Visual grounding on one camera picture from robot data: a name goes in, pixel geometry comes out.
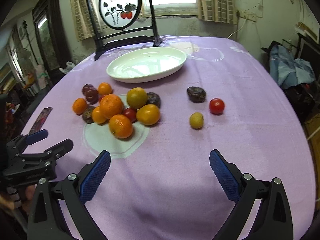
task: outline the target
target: tangerine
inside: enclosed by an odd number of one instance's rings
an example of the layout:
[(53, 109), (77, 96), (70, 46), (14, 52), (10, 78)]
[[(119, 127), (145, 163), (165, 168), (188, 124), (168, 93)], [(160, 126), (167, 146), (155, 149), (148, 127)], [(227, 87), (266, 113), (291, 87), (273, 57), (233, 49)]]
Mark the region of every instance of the tangerine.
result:
[(112, 88), (111, 88), (110, 84), (103, 82), (99, 85), (98, 92), (100, 95), (103, 95), (103, 96), (109, 95), (112, 93)]
[(93, 109), (91, 117), (92, 117), (92, 120), (97, 124), (102, 124), (107, 120), (101, 113), (99, 106)]
[(77, 114), (81, 115), (88, 107), (87, 101), (83, 98), (78, 98), (72, 105), (72, 110)]
[(100, 111), (107, 119), (110, 119), (116, 114), (121, 114), (122, 110), (123, 103), (121, 98), (115, 94), (106, 95), (100, 101)]
[(128, 138), (133, 132), (133, 125), (128, 117), (116, 114), (109, 120), (110, 132), (119, 139)]

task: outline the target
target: round screen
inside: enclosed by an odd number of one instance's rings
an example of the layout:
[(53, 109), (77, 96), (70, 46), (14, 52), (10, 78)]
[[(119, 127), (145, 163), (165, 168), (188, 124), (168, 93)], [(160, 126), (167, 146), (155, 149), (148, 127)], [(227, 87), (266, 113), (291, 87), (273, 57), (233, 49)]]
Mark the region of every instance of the round screen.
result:
[(122, 30), (137, 19), (142, 0), (99, 0), (99, 12), (111, 28)]

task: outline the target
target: blue gripper pad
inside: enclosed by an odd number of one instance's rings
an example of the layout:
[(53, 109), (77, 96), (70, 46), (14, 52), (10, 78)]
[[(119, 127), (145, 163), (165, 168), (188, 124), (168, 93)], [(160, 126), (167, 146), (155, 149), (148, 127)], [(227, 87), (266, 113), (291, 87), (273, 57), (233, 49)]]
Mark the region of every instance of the blue gripper pad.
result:
[(48, 137), (48, 131), (43, 129), (39, 132), (28, 135), (26, 138), (26, 144), (31, 145), (43, 139), (46, 139), (47, 137)]
[(79, 199), (84, 204), (87, 201), (92, 200), (94, 194), (96, 193), (101, 181), (103, 180), (105, 174), (110, 168), (111, 157), (110, 153), (103, 151), (93, 163), (88, 175), (83, 180), (80, 185), (80, 196)]
[(240, 200), (239, 184), (225, 164), (226, 161), (222, 160), (219, 154), (217, 150), (213, 150), (210, 153), (210, 166), (228, 199), (237, 204)]

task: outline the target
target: table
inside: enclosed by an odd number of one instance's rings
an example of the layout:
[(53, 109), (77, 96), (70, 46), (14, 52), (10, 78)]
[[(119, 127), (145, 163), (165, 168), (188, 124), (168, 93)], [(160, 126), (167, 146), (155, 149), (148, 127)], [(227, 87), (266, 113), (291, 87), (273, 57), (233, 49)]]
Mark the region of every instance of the table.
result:
[[(40, 103), (24, 133), (41, 110), (53, 111), (43, 125), (49, 136), (27, 148), (27, 153), (70, 138), (71, 152), (57, 161), (58, 179), (79, 172), (102, 150), (112, 155), (111, 167), (93, 200), (85, 205), (109, 240), (211, 240), (234, 203), (224, 194), (209, 165), (211, 150), (235, 163), (256, 179), (281, 178), (290, 203), (294, 239), (310, 226), (315, 207), (315, 174), (302, 127), (282, 90), (260, 63), (240, 44), (223, 38), (164, 36), (162, 46), (183, 49), (185, 65), (175, 74), (148, 83), (126, 84), (106, 74), (108, 64), (139, 44), (106, 52), (98, 61), (91, 55), (68, 73)], [(129, 141), (111, 137), (108, 126), (86, 125), (71, 106), (83, 97), (81, 88), (109, 82), (114, 93), (143, 87), (162, 100), (161, 120), (155, 127), (135, 124)], [(207, 91), (207, 101), (188, 100), (189, 86)], [(208, 103), (221, 98), (223, 115), (210, 114)], [(190, 128), (194, 112), (204, 115), (202, 130)], [(260, 201), (256, 201), (241, 234), (251, 228)], [(80, 238), (61, 202), (74, 237)]]

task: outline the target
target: red cherry tomato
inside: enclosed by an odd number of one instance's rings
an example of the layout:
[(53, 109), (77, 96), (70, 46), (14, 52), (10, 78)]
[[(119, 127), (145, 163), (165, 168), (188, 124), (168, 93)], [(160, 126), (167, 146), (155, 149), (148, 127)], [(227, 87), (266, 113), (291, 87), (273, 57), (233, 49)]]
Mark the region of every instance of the red cherry tomato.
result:
[(127, 12), (127, 13), (126, 13), (126, 16), (127, 16), (127, 18), (128, 18), (129, 20), (131, 20), (131, 18), (132, 18), (132, 12)]
[(99, 103), (101, 102), (101, 100), (102, 100), (104, 97), (105, 97), (105, 96), (99, 97)]
[(127, 14), (126, 14), (126, 12), (121, 12), (120, 16), (122, 19), (125, 19), (127, 17)]
[(224, 102), (220, 98), (214, 98), (210, 101), (209, 109), (212, 114), (221, 114), (224, 110)]
[(131, 122), (135, 122), (137, 120), (136, 114), (137, 111), (133, 108), (127, 108), (122, 113), (124, 116), (128, 117)]

